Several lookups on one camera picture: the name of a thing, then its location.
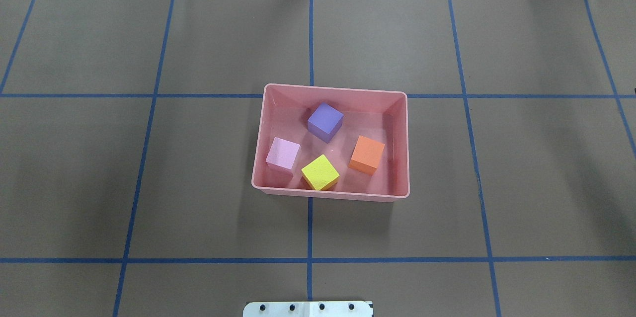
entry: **white bracket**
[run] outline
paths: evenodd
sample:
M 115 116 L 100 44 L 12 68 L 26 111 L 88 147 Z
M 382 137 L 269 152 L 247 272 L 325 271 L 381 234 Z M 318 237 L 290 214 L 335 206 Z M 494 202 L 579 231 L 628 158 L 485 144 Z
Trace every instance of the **white bracket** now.
M 373 317 L 369 301 L 248 303 L 243 317 Z

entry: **pink plastic container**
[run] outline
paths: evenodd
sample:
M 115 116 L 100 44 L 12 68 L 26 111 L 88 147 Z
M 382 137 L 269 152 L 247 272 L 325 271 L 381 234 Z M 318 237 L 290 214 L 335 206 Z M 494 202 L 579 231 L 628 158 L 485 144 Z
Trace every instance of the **pink plastic container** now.
M 307 119 L 326 102 L 344 113 L 333 140 L 325 143 L 307 130 Z M 369 176 L 348 167 L 358 136 L 386 143 L 378 170 Z M 293 176 L 268 168 L 265 159 L 275 137 L 300 144 Z M 311 190 L 300 168 L 321 154 L 340 173 L 328 191 Z M 265 86 L 252 186 L 264 193 L 357 201 L 392 202 L 410 192 L 406 93 L 295 86 Z

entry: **brown gray surface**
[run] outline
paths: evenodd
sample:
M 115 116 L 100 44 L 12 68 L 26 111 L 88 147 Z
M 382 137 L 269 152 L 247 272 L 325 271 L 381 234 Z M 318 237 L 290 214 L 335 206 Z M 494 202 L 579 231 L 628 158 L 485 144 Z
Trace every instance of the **brown gray surface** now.
M 169 5 L 37 0 L 4 92 L 152 93 Z
M 408 104 L 411 196 L 315 199 L 315 257 L 486 256 L 462 100 Z
M 113 315 L 120 265 L 0 264 L 2 316 Z
M 316 84 L 460 93 L 447 0 L 381 1 L 315 0 Z M 635 2 L 591 1 L 632 94 L 621 15 Z M 169 2 L 37 0 L 3 94 L 152 92 Z M 4 73 L 29 0 L 0 4 Z M 582 0 L 454 9 L 468 93 L 611 93 Z M 309 0 L 175 0 L 164 63 L 161 93 L 308 84 Z M 0 315 L 112 315 L 120 264 L 6 258 L 122 257 L 151 101 L 0 95 Z M 622 104 L 634 131 L 636 99 Z M 307 256 L 307 199 L 249 183 L 260 108 L 157 99 L 131 258 Z M 470 99 L 470 112 L 495 256 L 634 258 L 636 160 L 615 100 Z M 314 199 L 314 257 L 485 261 L 463 100 L 409 99 L 409 128 L 411 197 Z M 134 262 L 121 316 L 240 316 L 247 301 L 307 298 L 305 263 Z M 636 315 L 633 265 L 496 263 L 503 315 Z M 486 262 L 315 263 L 312 280 L 314 299 L 369 299 L 377 316 L 495 315 Z
M 615 100 L 470 104 L 495 256 L 636 254 L 636 163 Z
M 373 301 L 379 317 L 495 315 L 488 263 L 317 263 L 321 299 Z
M 9 63 L 31 0 L 0 0 L 0 75 Z
M 583 0 L 453 0 L 468 93 L 612 93 Z
M 447 0 L 315 0 L 317 86 L 461 93 Z
M 159 100 L 131 257 L 307 256 L 307 199 L 250 185 L 260 110 L 261 99 Z
M 299 301 L 304 263 L 129 265 L 122 317 L 240 316 L 252 301 Z
M 309 0 L 175 0 L 162 93 L 309 83 Z
M 0 257 L 121 258 L 150 99 L 0 99 Z
M 636 5 L 634 0 L 589 0 L 607 63 L 620 95 L 636 88 Z
M 633 316 L 636 262 L 497 263 L 504 316 Z

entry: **toy block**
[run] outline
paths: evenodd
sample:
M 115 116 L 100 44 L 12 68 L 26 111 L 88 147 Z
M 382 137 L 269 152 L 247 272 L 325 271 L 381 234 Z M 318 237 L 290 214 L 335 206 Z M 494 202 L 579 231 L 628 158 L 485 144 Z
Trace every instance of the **toy block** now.
M 307 121 L 307 129 L 325 143 L 342 127 L 343 114 L 326 103 L 321 103 Z
M 324 154 L 307 164 L 301 171 L 304 179 L 314 190 L 327 190 L 338 183 L 340 177 Z
M 299 151 L 300 145 L 298 143 L 275 137 L 265 161 L 274 170 L 293 174 L 294 164 Z
M 382 151 L 384 151 L 384 143 L 359 136 L 354 154 L 349 162 L 349 168 L 373 175 L 380 165 Z

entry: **lavender cube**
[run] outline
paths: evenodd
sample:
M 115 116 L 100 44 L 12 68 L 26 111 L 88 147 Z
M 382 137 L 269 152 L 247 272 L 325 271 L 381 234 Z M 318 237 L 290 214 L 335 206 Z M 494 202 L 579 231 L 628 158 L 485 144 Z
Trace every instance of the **lavender cube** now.
M 343 114 L 326 103 L 321 103 L 307 121 L 307 129 L 325 143 L 331 142 L 333 136 L 342 127 Z
M 265 161 L 268 167 L 274 170 L 293 174 L 294 164 L 299 151 L 300 145 L 298 143 L 275 137 Z

